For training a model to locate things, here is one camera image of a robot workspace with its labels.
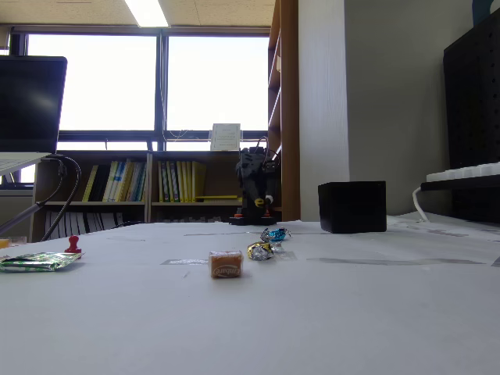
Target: ceiling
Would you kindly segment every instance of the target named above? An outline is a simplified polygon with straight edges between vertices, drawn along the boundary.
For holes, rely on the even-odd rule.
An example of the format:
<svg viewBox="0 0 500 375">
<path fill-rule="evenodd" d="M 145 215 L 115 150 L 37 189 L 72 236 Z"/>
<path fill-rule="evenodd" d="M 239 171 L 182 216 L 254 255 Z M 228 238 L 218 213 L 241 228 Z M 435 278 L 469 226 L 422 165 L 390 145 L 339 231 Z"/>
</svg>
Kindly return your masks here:
<svg viewBox="0 0 500 375">
<path fill-rule="evenodd" d="M 269 27 L 274 0 L 159 0 L 170 26 Z M 135 25 L 124 0 L 0 0 L 0 23 Z"/>
</svg>

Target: wall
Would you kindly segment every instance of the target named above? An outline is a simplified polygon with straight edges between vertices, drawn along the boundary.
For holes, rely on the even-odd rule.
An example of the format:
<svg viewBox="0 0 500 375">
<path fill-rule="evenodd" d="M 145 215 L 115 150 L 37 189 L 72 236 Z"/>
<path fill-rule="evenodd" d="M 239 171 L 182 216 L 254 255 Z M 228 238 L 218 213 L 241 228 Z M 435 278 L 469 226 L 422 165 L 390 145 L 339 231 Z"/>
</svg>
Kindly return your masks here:
<svg viewBox="0 0 500 375">
<path fill-rule="evenodd" d="M 471 5 L 345 2 L 350 176 L 387 181 L 388 214 L 413 211 L 425 176 L 448 168 L 442 58 L 472 28 Z"/>
<path fill-rule="evenodd" d="M 0 225 L 32 205 L 31 191 L 0 191 Z M 30 236 L 30 219 L 7 230 L 0 237 Z"/>
<path fill-rule="evenodd" d="M 344 0 L 298 0 L 302 220 L 318 220 L 318 185 L 347 181 Z"/>
</svg>

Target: white cable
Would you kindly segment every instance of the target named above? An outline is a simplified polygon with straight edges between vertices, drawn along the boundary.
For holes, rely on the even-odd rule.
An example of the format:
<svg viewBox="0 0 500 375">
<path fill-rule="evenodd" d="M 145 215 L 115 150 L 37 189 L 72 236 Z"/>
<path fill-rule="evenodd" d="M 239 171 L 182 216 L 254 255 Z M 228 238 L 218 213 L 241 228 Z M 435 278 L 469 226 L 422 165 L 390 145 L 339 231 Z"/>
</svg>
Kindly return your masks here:
<svg viewBox="0 0 500 375">
<path fill-rule="evenodd" d="M 413 204 L 415 205 L 415 208 L 416 210 L 419 212 L 420 216 L 422 216 L 422 220 L 423 221 L 427 221 L 429 222 L 429 219 L 427 218 L 427 215 L 425 214 L 425 212 L 420 208 L 420 205 L 419 205 L 419 201 L 418 199 L 416 198 L 416 193 L 419 193 L 421 192 L 422 189 L 419 187 L 418 189 L 416 189 L 414 192 L 413 192 Z"/>
</svg>

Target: candy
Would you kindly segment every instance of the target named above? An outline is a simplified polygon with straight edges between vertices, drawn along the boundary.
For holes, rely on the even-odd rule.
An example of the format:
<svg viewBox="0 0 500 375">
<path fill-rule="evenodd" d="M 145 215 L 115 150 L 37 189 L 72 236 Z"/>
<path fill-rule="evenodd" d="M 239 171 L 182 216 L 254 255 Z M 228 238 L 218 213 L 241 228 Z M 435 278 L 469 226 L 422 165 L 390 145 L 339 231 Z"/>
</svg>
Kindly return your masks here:
<svg viewBox="0 0 500 375">
<path fill-rule="evenodd" d="M 73 263 L 82 254 L 41 252 L 0 260 L 0 271 L 52 272 Z"/>
<path fill-rule="evenodd" d="M 251 260 L 267 260 L 273 258 L 273 246 L 269 242 L 256 242 L 247 248 L 247 255 Z"/>
<path fill-rule="evenodd" d="M 212 277 L 238 277 L 241 275 L 241 252 L 210 252 L 209 268 Z"/>
<path fill-rule="evenodd" d="M 260 238 L 264 242 L 282 242 L 287 237 L 287 234 L 291 237 L 290 231 L 286 228 L 276 230 L 269 230 L 269 228 L 266 228 L 260 235 Z"/>
</svg>

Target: bright window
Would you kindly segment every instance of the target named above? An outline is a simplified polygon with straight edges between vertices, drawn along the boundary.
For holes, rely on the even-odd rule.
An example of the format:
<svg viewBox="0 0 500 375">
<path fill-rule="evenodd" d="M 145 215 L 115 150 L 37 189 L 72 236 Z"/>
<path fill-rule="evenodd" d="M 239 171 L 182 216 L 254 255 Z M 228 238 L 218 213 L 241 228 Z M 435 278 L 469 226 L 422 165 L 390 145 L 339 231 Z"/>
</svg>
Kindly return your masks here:
<svg viewBox="0 0 500 375">
<path fill-rule="evenodd" d="M 267 130 L 267 37 L 170 37 L 167 128 Z"/>
<path fill-rule="evenodd" d="M 60 130 L 153 130 L 156 37 L 31 34 L 29 55 L 68 59 Z"/>
</svg>

